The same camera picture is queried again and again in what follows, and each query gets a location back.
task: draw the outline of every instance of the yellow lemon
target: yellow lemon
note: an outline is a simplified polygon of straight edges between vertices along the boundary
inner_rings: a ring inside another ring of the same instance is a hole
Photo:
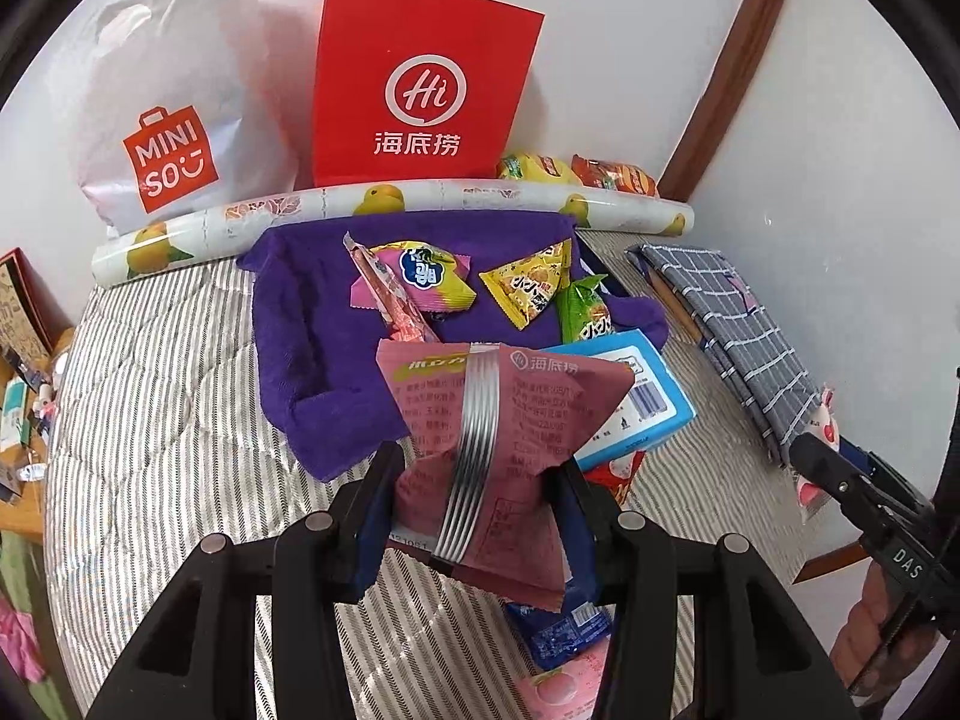
[[[686,217],[683,214],[677,214],[673,218],[673,221],[666,225],[666,229],[664,229],[664,232],[661,232],[661,235],[682,235],[685,226]]]
[[[190,259],[193,259],[192,254],[170,245],[166,223],[156,221],[134,236],[133,245],[127,252],[128,277],[155,274],[166,269],[171,262]]]
[[[582,194],[572,194],[560,208],[560,213],[576,218],[578,227],[589,227],[589,210],[587,199]]]
[[[353,211],[353,215],[392,214],[404,210],[403,193],[392,184],[377,184],[367,189],[363,202]]]

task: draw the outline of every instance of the green snack bag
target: green snack bag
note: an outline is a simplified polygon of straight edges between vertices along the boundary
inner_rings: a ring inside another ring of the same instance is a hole
[[[560,333],[564,343],[613,333],[610,310],[597,292],[605,276],[587,276],[571,282],[568,288],[557,293],[554,299],[560,314]]]

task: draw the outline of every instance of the white wall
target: white wall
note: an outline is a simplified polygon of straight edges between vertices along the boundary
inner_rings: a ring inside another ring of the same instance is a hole
[[[305,160],[322,0],[261,1],[281,112]],[[624,159],[657,173],[707,84],[741,0],[504,1],[546,13],[512,145]],[[74,322],[103,227],[51,145],[43,85],[56,43],[68,39],[76,18],[56,33],[0,112],[0,252],[24,248]]]
[[[960,131],[866,0],[786,0],[741,110],[693,196],[841,432],[927,495],[960,362]],[[856,531],[832,506],[814,552]]]

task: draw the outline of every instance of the miniso shopping bag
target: miniso shopping bag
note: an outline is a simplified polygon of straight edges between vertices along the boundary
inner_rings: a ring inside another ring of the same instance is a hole
[[[543,20],[494,0],[323,0],[314,181],[493,177]]]
[[[257,0],[109,0],[61,45],[64,144],[118,232],[293,188]]]

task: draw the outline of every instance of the screw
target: screw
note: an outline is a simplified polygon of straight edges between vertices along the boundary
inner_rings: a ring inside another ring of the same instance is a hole
[[[646,518],[640,512],[621,512],[616,521],[625,531],[638,531],[647,524]]]
[[[325,531],[333,524],[333,517],[328,512],[313,512],[306,518],[308,531]]]
[[[727,535],[723,537],[723,546],[725,546],[728,551],[742,555],[750,549],[750,541],[747,541],[747,538],[741,536],[740,533],[727,533]]]
[[[224,546],[227,546],[227,537],[222,533],[210,533],[209,536],[204,536],[200,542],[200,549],[208,555],[215,555],[217,552],[220,552]]]

